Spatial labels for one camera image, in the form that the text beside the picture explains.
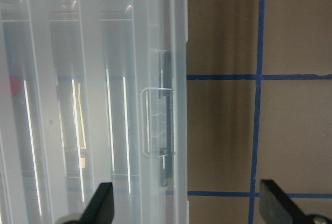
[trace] clear plastic container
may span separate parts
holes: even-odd
[[[0,223],[188,223],[186,0],[0,0]]]

